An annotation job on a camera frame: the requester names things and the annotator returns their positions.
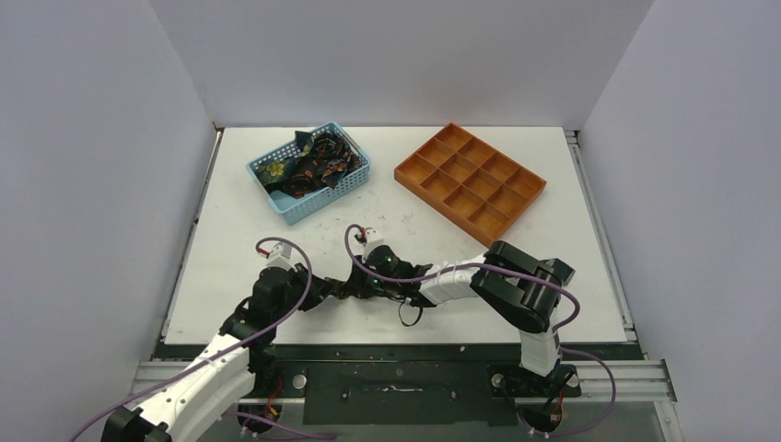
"light blue basket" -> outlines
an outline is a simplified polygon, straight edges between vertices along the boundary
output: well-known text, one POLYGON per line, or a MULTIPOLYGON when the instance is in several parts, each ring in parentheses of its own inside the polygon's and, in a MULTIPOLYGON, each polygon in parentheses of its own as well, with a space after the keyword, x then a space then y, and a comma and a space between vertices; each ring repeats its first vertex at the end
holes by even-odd
MULTIPOLYGON (((339 180, 339 183, 336 184, 335 188, 331 189, 326 187, 325 189, 320 189, 317 192, 309 193, 305 196, 302 196, 301 198, 293 198, 292 196, 279 191, 271 192, 268 197, 269 204, 276 213, 282 215, 282 217, 285 219, 285 222, 289 226, 292 226, 307 216, 314 214, 321 208, 368 181, 368 169, 371 165, 371 160, 369 159, 366 152, 356 144, 355 140, 353 140, 353 138, 347 134, 342 126, 335 122, 328 122, 312 132, 315 135, 327 132, 329 134, 336 134, 342 138, 343 141, 350 145, 350 147, 353 149, 353 152, 358 154, 358 157, 361 158, 361 167, 342 177, 342 179, 339 180)), ((290 143, 277 147, 275 150, 267 153, 266 155, 255 158, 247 163, 247 171, 252 176, 252 179, 255 180, 259 186, 261 186, 263 192, 266 192, 260 180, 258 180, 257 174, 255 173, 258 167, 264 161, 267 161, 271 158, 285 159, 288 157, 298 157, 300 154, 301 151, 298 150, 296 141, 293 140, 290 143)))

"dark cloth piece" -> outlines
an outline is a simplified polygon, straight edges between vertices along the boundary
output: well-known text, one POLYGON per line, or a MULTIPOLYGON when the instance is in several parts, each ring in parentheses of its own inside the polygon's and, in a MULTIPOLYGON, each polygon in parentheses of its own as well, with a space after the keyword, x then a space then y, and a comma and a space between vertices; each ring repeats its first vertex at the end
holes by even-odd
POLYGON ((267 192, 301 198, 326 186, 333 189, 342 177, 361 167, 358 155, 336 134, 296 131, 296 146, 300 156, 270 159, 255 171, 267 192))

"white wall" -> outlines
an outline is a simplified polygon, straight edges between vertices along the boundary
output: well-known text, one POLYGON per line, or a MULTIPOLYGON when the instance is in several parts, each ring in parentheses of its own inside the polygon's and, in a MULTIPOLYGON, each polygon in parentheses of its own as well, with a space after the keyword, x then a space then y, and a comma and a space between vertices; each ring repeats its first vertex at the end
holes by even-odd
POLYGON ((580 128, 652 0, 152 0, 220 125, 580 128))
POLYGON ((657 0, 581 143, 689 441, 778 440, 781 3, 657 0))
POLYGON ((0 6, 0 440, 127 394, 213 142, 146 0, 0 6))

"white table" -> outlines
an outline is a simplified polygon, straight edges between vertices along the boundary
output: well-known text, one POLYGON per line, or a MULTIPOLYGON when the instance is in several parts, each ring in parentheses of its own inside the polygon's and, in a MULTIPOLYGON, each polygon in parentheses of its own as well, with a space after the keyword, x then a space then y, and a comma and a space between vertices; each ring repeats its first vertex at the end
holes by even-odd
MULTIPOLYGON (((372 159, 364 186, 292 227, 285 224, 245 165, 293 138, 293 128, 225 130, 192 246, 169 313, 167 344, 207 343, 239 301, 251 295, 263 266, 255 242, 290 238, 311 258, 320 277, 346 279, 350 261, 343 234, 358 223, 381 231, 404 260, 449 262, 485 247, 393 179, 393 169, 440 128, 346 128, 372 159)), ((467 127, 486 143, 548 181, 538 200, 502 237, 538 259, 561 258, 576 269, 568 286, 581 304, 560 334, 566 343, 624 342, 615 294, 561 128, 467 127)), ((571 304, 563 300, 559 319, 571 304)), ((276 343, 410 344, 517 343, 518 332, 480 298, 449 302, 403 327, 389 300, 329 298, 282 324, 276 343)), ((411 321, 415 308, 405 308, 411 321)))

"wooden compartment box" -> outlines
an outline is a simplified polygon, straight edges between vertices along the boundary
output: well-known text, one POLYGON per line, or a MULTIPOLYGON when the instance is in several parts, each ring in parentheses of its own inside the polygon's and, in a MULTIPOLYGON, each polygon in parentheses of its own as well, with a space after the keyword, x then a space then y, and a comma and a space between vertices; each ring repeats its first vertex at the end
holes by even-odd
POLYGON ((540 196, 545 180, 450 123, 394 178, 486 247, 540 196))

